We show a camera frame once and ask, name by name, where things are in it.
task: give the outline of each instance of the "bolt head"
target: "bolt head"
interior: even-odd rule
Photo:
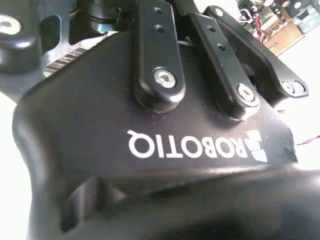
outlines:
[[[175,76],[168,70],[157,69],[154,72],[155,81],[166,89],[171,89],[176,85]]]
[[[0,14],[0,34],[15,35],[21,31],[21,28],[17,19]]]
[[[214,11],[215,14],[217,14],[219,17],[222,17],[224,15],[224,12],[219,8],[215,8]]]
[[[288,93],[290,93],[290,94],[295,93],[295,88],[289,82],[283,81],[282,86],[283,86],[284,90],[286,90]]]
[[[247,102],[253,102],[255,100],[254,92],[244,84],[239,84],[237,87],[239,95]]]

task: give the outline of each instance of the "black matte plastic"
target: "black matte plastic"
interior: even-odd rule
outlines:
[[[21,73],[37,68],[41,64],[42,47],[35,1],[0,1],[0,14],[21,24],[20,32],[15,35],[0,33],[0,72]]]
[[[83,194],[88,198],[80,198],[87,199],[83,203],[90,203],[92,211],[85,211],[85,205],[68,211],[75,206],[68,203],[77,203],[72,196],[81,196],[77,189],[87,186],[99,190],[103,189],[100,184],[108,186],[111,181],[116,191],[129,198],[198,179],[297,161],[290,129],[263,98],[260,111],[246,121],[231,120],[221,112],[201,74],[196,51],[190,46],[179,46],[188,85],[184,99],[168,113],[146,111],[133,91],[133,42],[131,32],[112,35],[37,85],[19,102],[13,134],[32,184],[30,239],[112,238],[106,235],[112,224],[105,225],[106,218],[94,216],[101,207],[101,201],[94,200],[95,196],[100,199],[95,192],[88,189],[87,195]],[[159,157],[157,151],[148,158],[134,156],[129,150],[129,130],[146,134],[153,141],[161,135],[165,154],[171,151],[169,136],[173,136],[176,151],[183,153],[183,158]],[[267,162],[255,160],[248,147],[247,157],[235,154],[231,158],[211,158],[205,150],[192,158],[181,148],[185,136],[243,140],[252,130],[260,133],[258,146],[265,151]],[[192,142],[188,147],[195,151]],[[137,141],[136,148],[145,151],[146,142]],[[92,177],[99,178],[98,184],[86,184]],[[112,205],[113,201],[102,203],[109,208],[108,203]],[[70,218],[81,220],[81,224],[63,224],[68,213],[81,211],[85,213],[83,218]]]
[[[320,170],[269,168],[128,199],[69,240],[318,240]]]

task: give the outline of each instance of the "metal bracket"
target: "metal bracket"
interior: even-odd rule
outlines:
[[[182,22],[180,31],[195,44],[202,71],[222,110],[236,120],[256,114],[260,107],[259,96],[217,22],[199,14],[189,4],[176,0],[173,4],[177,4]]]
[[[309,95],[305,82],[222,8],[210,6],[205,14],[217,21],[227,40],[232,43],[242,67],[272,107],[275,108],[289,98],[298,99]]]
[[[148,110],[164,113],[184,98],[185,77],[172,7],[139,0],[135,27],[134,94]]]
[[[320,25],[319,0],[292,0],[290,2],[286,10],[304,35]]]

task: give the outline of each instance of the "silver washer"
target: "silver washer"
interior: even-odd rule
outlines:
[[[294,82],[294,86],[295,86],[295,89],[300,93],[303,93],[306,91],[305,87],[298,81]]]
[[[288,0],[288,1],[285,1],[284,3],[282,3],[282,7],[283,8],[286,8],[286,7],[289,7],[291,5],[291,0]]]
[[[219,17],[222,17],[224,15],[224,12],[219,8],[215,8],[214,11]]]
[[[253,102],[255,100],[254,92],[244,84],[239,84],[237,87],[239,95],[247,102]]]
[[[21,23],[8,15],[0,14],[0,33],[7,35],[15,35],[21,31]]]
[[[166,89],[171,89],[176,85],[175,76],[168,70],[157,69],[154,72],[155,81]]]
[[[294,8],[295,8],[295,9],[298,9],[298,8],[301,7],[301,5],[302,5],[302,3],[301,3],[300,1],[297,1],[297,2],[294,4]]]
[[[282,86],[284,87],[284,89],[288,93],[290,93],[290,94],[294,94],[295,93],[295,88],[290,83],[288,83],[287,81],[283,81],[282,82]]]

